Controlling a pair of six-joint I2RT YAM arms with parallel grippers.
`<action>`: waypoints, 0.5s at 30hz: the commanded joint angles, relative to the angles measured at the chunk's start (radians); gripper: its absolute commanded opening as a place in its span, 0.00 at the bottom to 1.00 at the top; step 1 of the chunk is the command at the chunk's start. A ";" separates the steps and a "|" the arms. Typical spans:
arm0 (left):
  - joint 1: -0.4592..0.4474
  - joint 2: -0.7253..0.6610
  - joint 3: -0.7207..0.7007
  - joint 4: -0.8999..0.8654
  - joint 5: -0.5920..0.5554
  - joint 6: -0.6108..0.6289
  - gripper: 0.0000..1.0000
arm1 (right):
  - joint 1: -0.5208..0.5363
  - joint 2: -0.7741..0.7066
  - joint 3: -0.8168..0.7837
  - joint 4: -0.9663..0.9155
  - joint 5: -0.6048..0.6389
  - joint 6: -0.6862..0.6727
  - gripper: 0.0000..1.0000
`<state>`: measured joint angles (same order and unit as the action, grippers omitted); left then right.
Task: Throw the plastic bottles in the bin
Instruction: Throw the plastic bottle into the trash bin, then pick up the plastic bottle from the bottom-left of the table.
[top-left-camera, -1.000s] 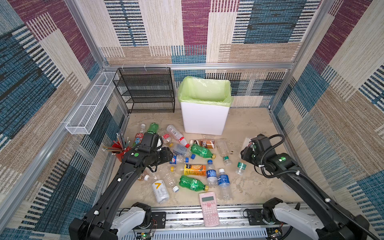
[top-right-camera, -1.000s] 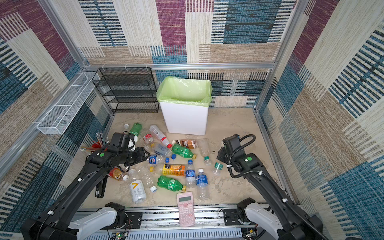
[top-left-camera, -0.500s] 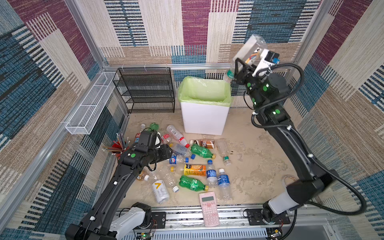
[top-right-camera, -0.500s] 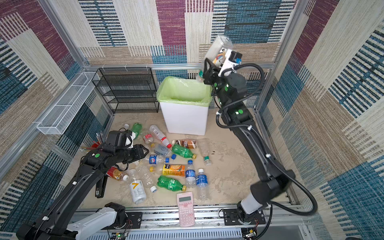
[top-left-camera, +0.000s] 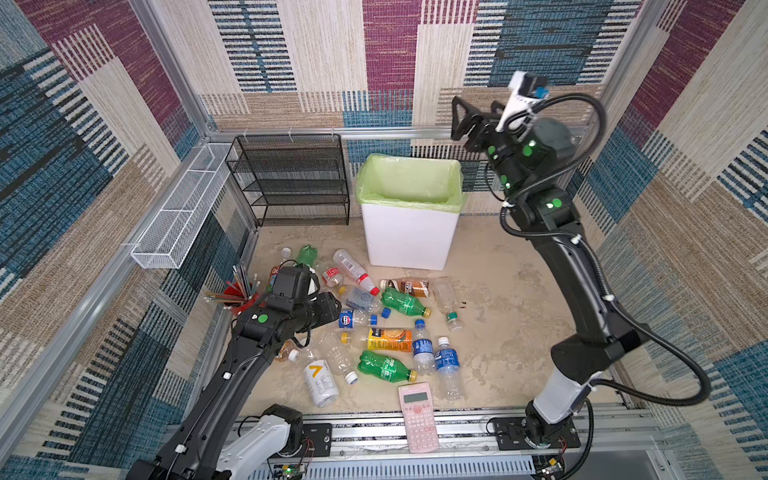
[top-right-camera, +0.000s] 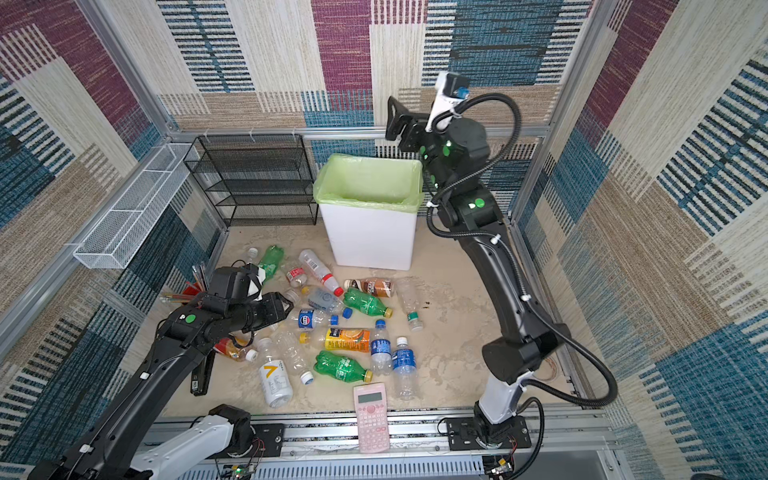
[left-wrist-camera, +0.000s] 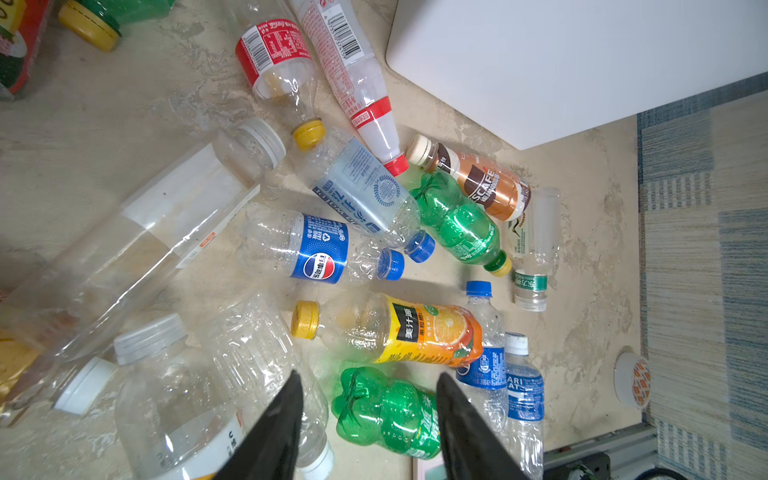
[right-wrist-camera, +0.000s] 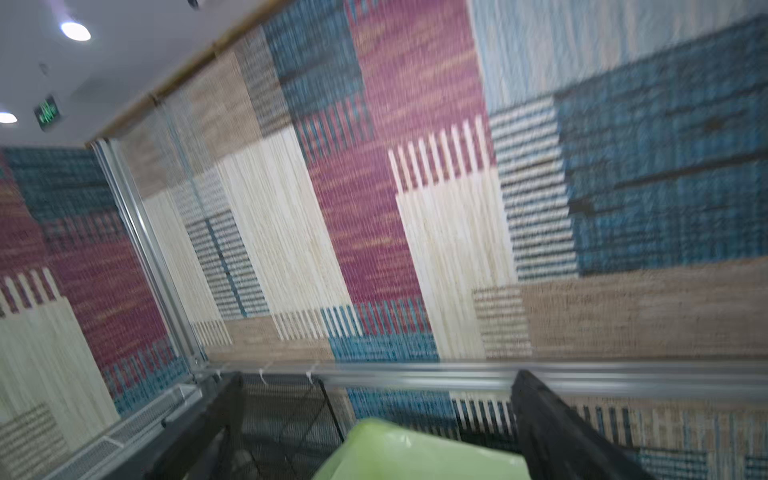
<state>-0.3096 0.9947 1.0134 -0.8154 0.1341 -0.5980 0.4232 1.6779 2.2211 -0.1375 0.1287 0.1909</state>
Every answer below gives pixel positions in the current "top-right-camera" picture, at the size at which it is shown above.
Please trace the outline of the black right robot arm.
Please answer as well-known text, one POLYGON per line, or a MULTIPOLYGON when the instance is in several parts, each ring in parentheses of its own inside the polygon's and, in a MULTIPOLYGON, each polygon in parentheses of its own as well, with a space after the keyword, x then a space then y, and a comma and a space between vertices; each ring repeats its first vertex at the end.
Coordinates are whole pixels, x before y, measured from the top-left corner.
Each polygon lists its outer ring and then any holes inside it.
POLYGON ((513 251, 505 216, 483 185, 482 175, 503 160, 519 140, 522 113, 505 94, 482 94, 454 100, 435 116, 416 113, 395 98, 387 102, 386 139, 397 141, 403 152, 415 152, 430 175, 434 192, 427 206, 427 226, 436 236, 455 240, 472 261, 494 306, 501 335, 482 348, 490 376, 473 407, 477 443, 495 448, 515 439, 522 428, 520 414, 526 388, 535 387, 568 403, 603 407, 618 396, 618 383, 594 353, 556 323, 530 292, 513 251), (513 118, 509 140, 491 154, 485 127, 468 117, 470 108, 499 102, 513 118), (597 399, 580 398, 535 379, 543 361, 561 346, 580 354, 603 376, 608 391, 597 399))

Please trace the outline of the amber bottle white cap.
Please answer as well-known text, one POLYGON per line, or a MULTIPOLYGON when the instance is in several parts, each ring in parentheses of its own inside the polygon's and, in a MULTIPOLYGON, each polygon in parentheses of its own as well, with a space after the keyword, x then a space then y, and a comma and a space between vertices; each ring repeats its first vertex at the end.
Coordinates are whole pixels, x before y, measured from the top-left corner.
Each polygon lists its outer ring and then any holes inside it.
POLYGON ((238 347, 230 338, 220 340, 213 351, 237 362, 253 362, 258 357, 258 351, 252 346, 238 347))

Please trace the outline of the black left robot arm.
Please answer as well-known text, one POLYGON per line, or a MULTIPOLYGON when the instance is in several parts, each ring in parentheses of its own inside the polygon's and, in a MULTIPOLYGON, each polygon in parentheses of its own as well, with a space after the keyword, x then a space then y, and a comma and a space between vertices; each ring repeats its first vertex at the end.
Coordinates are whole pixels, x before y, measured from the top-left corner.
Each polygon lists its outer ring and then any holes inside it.
POLYGON ((205 291, 163 321, 140 368, 94 427, 61 459, 38 464, 31 479, 128 479, 129 466, 154 420, 183 380, 223 339, 285 320, 293 303, 264 293, 252 264, 216 269, 205 291))

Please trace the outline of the white yellow label bottle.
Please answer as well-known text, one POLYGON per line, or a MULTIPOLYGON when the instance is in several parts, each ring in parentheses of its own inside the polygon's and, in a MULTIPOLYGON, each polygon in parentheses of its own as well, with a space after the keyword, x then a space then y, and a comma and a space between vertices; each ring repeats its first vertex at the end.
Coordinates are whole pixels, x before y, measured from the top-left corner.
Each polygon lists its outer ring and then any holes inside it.
POLYGON ((293 388, 279 349, 271 338, 257 342, 258 374, 267 405, 280 408, 293 398, 293 388))

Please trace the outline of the blue label water bottle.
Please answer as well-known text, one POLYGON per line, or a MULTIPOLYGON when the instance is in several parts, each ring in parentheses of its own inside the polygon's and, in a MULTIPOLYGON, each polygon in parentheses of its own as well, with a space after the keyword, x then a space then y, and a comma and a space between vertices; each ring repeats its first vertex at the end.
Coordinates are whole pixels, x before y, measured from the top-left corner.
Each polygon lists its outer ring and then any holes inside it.
POLYGON ((414 399, 418 396, 418 372, 414 351, 405 336, 396 338, 392 362, 397 396, 404 401, 414 399))
POLYGON ((389 375, 392 372, 392 347, 384 319, 375 322, 375 328, 371 334, 370 353, 373 373, 389 375))

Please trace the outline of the clear bottle white cap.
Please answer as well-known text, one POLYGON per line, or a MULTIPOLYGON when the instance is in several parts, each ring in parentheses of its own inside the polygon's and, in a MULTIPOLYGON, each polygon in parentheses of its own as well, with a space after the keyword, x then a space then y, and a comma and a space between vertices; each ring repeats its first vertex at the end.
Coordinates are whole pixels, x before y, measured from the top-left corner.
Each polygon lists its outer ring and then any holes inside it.
POLYGON ((277 330, 272 337, 289 372, 295 375, 304 386, 310 385, 314 381, 313 370, 296 335, 288 330, 277 330))

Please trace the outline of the orange juice bottle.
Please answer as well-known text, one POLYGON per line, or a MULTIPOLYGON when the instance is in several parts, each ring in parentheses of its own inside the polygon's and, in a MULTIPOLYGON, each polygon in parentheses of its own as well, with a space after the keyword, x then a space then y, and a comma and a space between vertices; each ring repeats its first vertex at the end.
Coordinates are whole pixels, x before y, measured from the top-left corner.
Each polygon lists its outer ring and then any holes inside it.
POLYGON ((317 350, 369 352, 371 337, 369 329, 329 327, 301 333, 299 343, 317 350))

